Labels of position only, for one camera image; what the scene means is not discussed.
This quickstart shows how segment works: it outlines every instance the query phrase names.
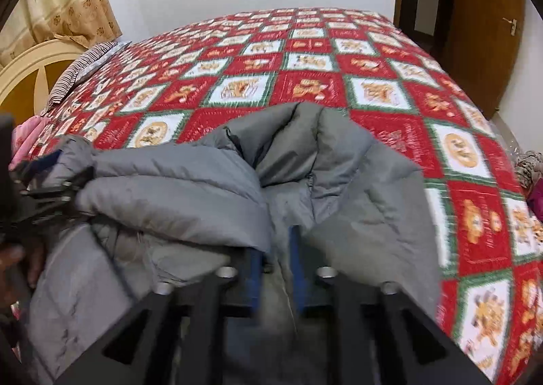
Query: beige curtain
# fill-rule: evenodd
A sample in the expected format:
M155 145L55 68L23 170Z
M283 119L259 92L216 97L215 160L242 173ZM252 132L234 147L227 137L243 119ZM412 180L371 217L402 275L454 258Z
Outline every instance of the beige curtain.
M19 0L0 32L0 69L55 37L85 48L121 35L108 0Z

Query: striped pillow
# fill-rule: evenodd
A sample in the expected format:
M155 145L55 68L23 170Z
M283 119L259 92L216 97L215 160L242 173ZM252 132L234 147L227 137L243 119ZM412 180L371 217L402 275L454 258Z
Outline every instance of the striped pillow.
M58 105L64 99L64 97L66 97L70 93L75 83L75 78L81 70L83 70L89 64L100 59L105 53L107 53L109 50L111 50L111 48L115 47L116 45L118 45L117 42L97 43L93 47L89 48L88 51L75 59L56 81L53 89L49 94L47 106L45 107L43 112L45 113L49 109L51 109L51 107Z
M103 67L113 56L128 47L129 44L130 41L119 42L116 47L111 48L111 50L105 53L100 59L94 61L93 63L89 63L77 74L73 86L77 86L92 77L96 71Z

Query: hand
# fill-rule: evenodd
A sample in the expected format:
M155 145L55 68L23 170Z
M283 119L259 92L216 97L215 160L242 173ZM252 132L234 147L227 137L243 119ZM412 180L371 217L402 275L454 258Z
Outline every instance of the hand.
M0 308L10 306L17 301L15 292L11 289L6 278L6 271L17 265L26 257L23 246L10 246L0 250ZM36 283L43 270L44 248L37 244L28 255L28 285L36 287Z

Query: bed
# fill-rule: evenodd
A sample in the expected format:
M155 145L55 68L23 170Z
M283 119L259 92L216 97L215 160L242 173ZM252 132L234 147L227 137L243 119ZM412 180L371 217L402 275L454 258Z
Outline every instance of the bed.
M423 168L443 272L436 320L489 379L512 383L543 325L541 225L489 123L378 13L259 10L133 43L48 111L30 156L66 134L99 149L193 141L289 101L336 108Z

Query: clothing pile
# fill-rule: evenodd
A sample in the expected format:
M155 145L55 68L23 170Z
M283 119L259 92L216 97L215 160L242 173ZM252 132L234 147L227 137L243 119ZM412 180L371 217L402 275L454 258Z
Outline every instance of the clothing pile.
M9 169L12 171L28 155L32 146L43 129L50 122L48 117L33 116L13 130L12 161Z
M515 165L515 174L520 185L530 191L541 177L543 172L543 154L536 151L528 151L520 154Z
M325 383L325 334L297 325L288 230L365 284L396 281L435 315L441 271L420 167L334 109L278 105L199 141L96 150L61 142L44 187L88 166L86 220L51 236L28 312L23 356L51 383L158 282L194 282L227 263L227 246L267 254L258 316L230 322L228 383Z

